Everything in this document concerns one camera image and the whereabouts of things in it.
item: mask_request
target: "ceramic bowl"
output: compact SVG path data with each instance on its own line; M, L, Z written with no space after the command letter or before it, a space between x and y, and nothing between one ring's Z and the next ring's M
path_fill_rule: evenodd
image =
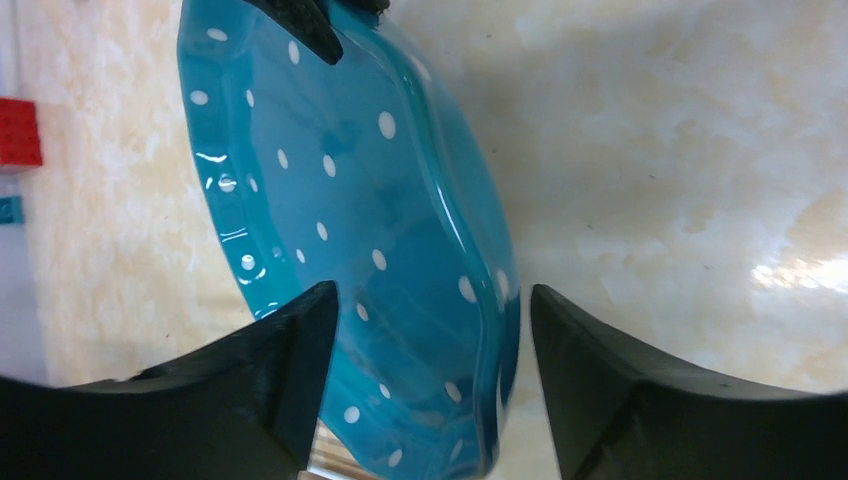
M389 479L488 472L512 390L519 278L486 163L390 22L330 2L329 66L240 0L186 0L194 161L256 319L340 289L322 420Z

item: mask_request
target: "white polka dot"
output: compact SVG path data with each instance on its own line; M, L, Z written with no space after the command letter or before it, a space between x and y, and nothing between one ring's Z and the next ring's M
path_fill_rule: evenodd
M451 462L456 460L457 457L459 457L459 452L462 451L462 445L464 443L465 442L463 442L461 438L459 440L457 440L456 445L454 445L453 450L451 450L451 459L450 459Z
M459 277L459 293L471 303L477 303L477 296L474 295L474 288L471 286L471 281L465 275Z
M417 57L409 58L412 59L412 64L415 65L415 68L418 70L418 73L421 74L424 80L427 80L428 82L433 80L433 77L430 76L430 72L427 70L427 67L425 67L424 64L421 63L421 60L418 60Z
M289 59L295 65L300 63L300 49L297 48L297 44L294 43L294 40L289 42Z
M377 270L385 270L386 269L386 256L383 255L383 252L374 249L371 252L371 259L374 260L374 265L377 267Z
M244 255L241 257L241 268L245 270L253 270L253 267L256 266L256 260L253 259L253 255Z
M504 298L509 296L509 279L506 278L506 272L503 270L498 270L498 286L501 287L501 295Z
M395 450L391 455L389 455L389 466L392 468L397 467L401 458L403 458L403 451L401 451L401 449Z
M388 139L395 138L397 127L395 125L395 117L393 117L391 113L381 113L380 117L377 119L377 125L380 126L380 133L382 133L384 137Z
M209 95L207 95L203 90L195 90L191 92L188 98L190 98L191 103L195 105L206 105L209 103Z
M324 226L323 223L318 222L315 224L315 229L318 230L318 236L321 237L321 240L327 240L327 227Z
M347 423L356 423L359 421L359 409L356 407L350 407L345 410L345 422Z
M365 306L361 303L356 304L356 313L363 321L368 321L368 310L365 310Z
M445 391L448 392L448 396L451 397L451 400L454 402L459 403L462 401L462 394L453 382L445 382Z
M336 176L336 162L334 162L333 157L329 155L324 155L324 171L327 172L327 175L330 177Z
M221 179L218 180L218 187L220 187L221 191L224 193L232 192L236 189L236 185L236 181L230 177L221 177Z
M277 161L280 162L281 167L289 168L289 159L286 158L286 152L282 149L277 149Z
M219 30L217 28L210 28L206 30L206 35L209 35L209 38L212 40L218 40L219 42L227 41L227 34L223 30Z

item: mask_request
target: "marble countertop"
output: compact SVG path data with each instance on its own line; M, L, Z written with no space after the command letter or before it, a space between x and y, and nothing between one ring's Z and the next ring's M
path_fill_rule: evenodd
M179 12L17 2L45 157L21 187L57 385L251 319L189 152ZM466 111L526 286L708 368L848 386L848 4L396 0L389 16ZM501 452L492 478L557 478L526 325Z

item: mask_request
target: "red lego brick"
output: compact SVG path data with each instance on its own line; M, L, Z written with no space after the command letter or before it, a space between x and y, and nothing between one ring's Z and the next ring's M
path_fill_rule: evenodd
M42 164L35 104L0 98L0 174L19 173Z

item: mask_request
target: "teal bowl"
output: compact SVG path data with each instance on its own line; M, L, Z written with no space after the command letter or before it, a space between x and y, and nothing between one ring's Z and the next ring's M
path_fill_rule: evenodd
M257 320L338 282L321 418L366 470L479 477L518 352L502 207L415 46L382 17L327 11L334 66L241 0L185 0L179 68L209 210Z

